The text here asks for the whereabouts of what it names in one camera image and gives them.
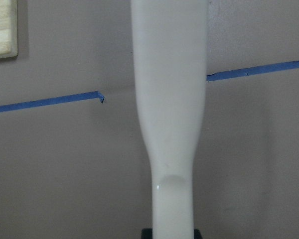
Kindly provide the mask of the wooden cutting board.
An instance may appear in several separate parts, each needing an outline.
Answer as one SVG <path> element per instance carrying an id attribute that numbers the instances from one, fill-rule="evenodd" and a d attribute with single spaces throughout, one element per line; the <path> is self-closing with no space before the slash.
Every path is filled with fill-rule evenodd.
<path id="1" fill-rule="evenodd" d="M 17 1 L 0 0 L 0 59 L 17 55 Z"/>

